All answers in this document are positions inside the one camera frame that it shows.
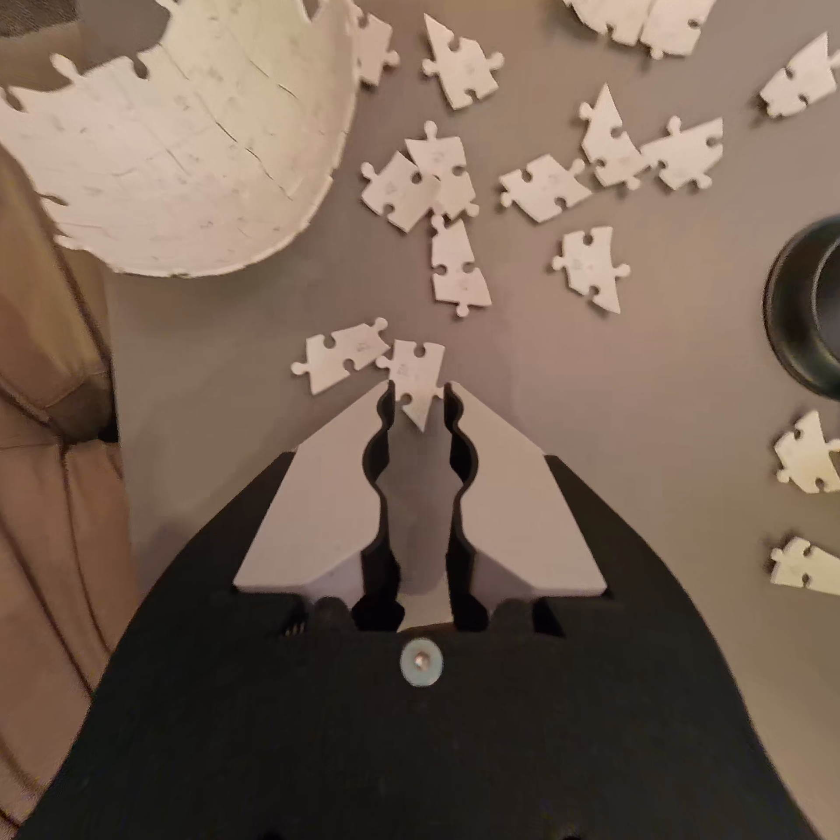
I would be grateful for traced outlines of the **joined white puzzle strip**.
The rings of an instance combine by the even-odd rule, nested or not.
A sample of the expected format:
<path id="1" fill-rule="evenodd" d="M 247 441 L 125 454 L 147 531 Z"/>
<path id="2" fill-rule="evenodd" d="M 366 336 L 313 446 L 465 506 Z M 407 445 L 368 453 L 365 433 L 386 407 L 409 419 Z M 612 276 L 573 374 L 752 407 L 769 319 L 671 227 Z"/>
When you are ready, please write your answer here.
<path id="1" fill-rule="evenodd" d="M 622 46 L 644 46 L 650 57 L 690 56 L 715 1 L 564 1 L 577 19 Z"/>

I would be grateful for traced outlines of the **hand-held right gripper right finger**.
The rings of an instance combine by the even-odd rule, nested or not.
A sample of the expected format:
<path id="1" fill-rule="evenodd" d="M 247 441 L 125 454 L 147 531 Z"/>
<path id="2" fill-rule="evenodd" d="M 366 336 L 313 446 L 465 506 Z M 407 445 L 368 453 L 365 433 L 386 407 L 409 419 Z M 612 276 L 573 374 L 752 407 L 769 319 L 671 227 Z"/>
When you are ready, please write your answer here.
<path id="1" fill-rule="evenodd" d="M 603 595 L 605 577 L 543 450 L 456 382 L 444 387 L 444 422 L 461 481 L 446 553 L 454 624 L 487 627 L 508 601 Z"/>

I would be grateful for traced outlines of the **black round stand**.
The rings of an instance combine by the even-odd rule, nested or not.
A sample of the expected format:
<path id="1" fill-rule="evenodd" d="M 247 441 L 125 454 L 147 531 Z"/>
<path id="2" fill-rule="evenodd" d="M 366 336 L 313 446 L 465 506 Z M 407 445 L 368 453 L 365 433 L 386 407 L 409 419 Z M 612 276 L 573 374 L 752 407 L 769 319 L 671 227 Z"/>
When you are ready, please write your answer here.
<path id="1" fill-rule="evenodd" d="M 763 323 L 786 372 L 838 403 L 838 215 L 806 226 L 777 255 L 763 291 Z"/>

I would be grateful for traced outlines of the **single white puzzle piece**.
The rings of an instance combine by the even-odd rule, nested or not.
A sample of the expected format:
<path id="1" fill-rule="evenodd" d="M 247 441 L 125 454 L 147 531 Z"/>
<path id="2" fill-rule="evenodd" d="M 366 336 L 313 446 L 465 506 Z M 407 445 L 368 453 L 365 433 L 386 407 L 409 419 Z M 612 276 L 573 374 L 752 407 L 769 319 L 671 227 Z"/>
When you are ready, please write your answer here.
<path id="1" fill-rule="evenodd" d="M 444 387 L 438 384 L 444 357 L 442 344 L 426 342 L 418 355 L 417 343 L 396 340 L 389 358 L 381 355 L 374 361 L 379 369 L 388 371 L 395 384 L 395 399 L 400 403 L 409 397 L 402 409 L 421 433 L 425 432 L 433 400 L 444 399 Z"/>

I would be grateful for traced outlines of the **partly built white puzzle ball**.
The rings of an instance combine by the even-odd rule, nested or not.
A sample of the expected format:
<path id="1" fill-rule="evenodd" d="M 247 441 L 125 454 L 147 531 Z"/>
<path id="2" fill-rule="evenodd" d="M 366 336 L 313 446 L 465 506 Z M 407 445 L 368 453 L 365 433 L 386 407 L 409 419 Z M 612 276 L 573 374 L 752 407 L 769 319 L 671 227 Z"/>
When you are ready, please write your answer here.
<path id="1" fill-rule="evenodd" d="M 9 85 L 2 146 L 69 249 L 146 277 L 217 277 L 280 252 L 333 183 L 359 91 L 351 2 L 140 2 L 156 43 L 64 85 Z"/>

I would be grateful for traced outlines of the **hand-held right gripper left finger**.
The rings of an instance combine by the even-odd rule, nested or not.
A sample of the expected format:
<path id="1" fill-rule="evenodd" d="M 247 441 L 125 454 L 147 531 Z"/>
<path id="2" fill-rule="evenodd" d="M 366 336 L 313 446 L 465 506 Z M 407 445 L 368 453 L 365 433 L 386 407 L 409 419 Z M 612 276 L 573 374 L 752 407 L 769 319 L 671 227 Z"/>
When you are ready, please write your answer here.
<path id="1" fill-rule="evenodd" d="M 234 577 L 238 592 L 337 599 L 357 627 L 399 627 L 401 572 L 377 485 L 395 409 L 384 381 L 295 449 Z"/>

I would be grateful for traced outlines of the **white puzzle pieces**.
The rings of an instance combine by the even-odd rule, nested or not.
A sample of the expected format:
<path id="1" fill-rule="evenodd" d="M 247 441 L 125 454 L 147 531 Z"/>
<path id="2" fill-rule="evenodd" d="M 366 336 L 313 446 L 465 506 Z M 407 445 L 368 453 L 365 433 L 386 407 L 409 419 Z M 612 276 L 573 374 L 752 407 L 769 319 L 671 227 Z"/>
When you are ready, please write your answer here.
<path id="1" fill-rule="evenodd" d="M 770 436 L 812 398 L 764 347 L 760 287 L 799 228 L 838 214 L 838 94 L 770 118 L 749 95 L 838 2 L 720 2 L 693 59 L 597 45 L 560 2 L 432 2 L 478 24 L 507 63 L 500 90 L 444 115 L 433 83 L 362 97 L 331 197 L 285 252 L 300 333 L 384 316 L 391 336 L 448 348 L 457 380 L 640 514 L 694 593 L 784 599 L 765 537 L 804 520 L 838 537 L 838 494 L 807 501 L 772 477 Z M 419 161 L 421 119 L 458 135 L 480 215 L 465 224 L 491 308 L 433 303 L 454 279 L 426 217 L 397 232 L 361 201 L 364 160 Z"/>

